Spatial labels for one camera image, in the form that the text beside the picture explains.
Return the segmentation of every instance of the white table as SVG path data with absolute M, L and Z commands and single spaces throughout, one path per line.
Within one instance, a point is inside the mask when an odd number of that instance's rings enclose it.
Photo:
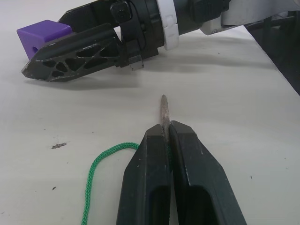
M 25 78 L 16 29 L 86 2 L 0 3 L 0 224 L 80 224 L 91 163 L 118 143 L 139 143 L 158 123 L 162 94 L 172 119 L 191 125 L 223 166 L 248 225 L 299 224 L 300 97 L 246 29 L 184 35 L 178 49 L 160 49 L 136 72 L 113 67 L 70 83 Z M 52 150 L 57 143 L 67 145 Z M 98 166 L 89 225 L 115 224 L 133 153 Z

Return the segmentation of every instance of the robotic arm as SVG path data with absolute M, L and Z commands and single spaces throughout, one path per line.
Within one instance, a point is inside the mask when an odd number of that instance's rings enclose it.
M 45 21 L 19 29 L 30 58 L 22 73 L 65 82 L 111 66 L 136 70 L 144 59 L 158 55 L 159 47 L 177 47 L 179 35 L 197 29 L 211 35 L 296 10 L 300 0 L 97 0 L 67 11 L 58 23 L 72 31 L 59 38 L 57 30 L 45 30 Z M 45 32 L 44 43 L 37 47 L 33 37 Z

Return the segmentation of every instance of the purple cube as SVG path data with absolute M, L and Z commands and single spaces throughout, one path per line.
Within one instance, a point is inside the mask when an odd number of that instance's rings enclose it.
M 45 20 L 17 30 L 19 38 L 29 59 L 45 43 L 72 33 L 72 28 L 59 22 Z

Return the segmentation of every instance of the white ring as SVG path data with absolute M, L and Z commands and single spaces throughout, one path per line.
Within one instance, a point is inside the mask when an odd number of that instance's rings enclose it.
M 161 22 L 163 24 L 165 49 L 171 50 L 178 46 L 179 32 L 173 0 L 156 0 Z

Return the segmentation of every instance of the cable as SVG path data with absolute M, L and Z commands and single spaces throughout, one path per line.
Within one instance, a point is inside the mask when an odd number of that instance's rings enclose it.
M 90 166 L 90 171 L 88 175 L 88 180 L 86 183 L 86 189 L 85 189 L 85 203 L 84 203 L 84 210 L 83 210 L 83 216 L 82 216 L 82 221 L 81 225 L 87 225 L 88 223 L 88 215 L 89 215 L 89 210 L 90 210 L 90 194 L 92 191 L 92 183 L 93 183 L 93 177 L 95 173 L 95 169 L 97 165 L 102 161 L 102 159 L 110 156 L 111 154 L 120 151 L 122 149 L 134 149 L 137 150 L 139 147 L 138 144 L 136 143 L 131 143 L 131 142 L 126 142 L 122 144 L 118 144 L 104 152 L 102 152 L 92 163 Z

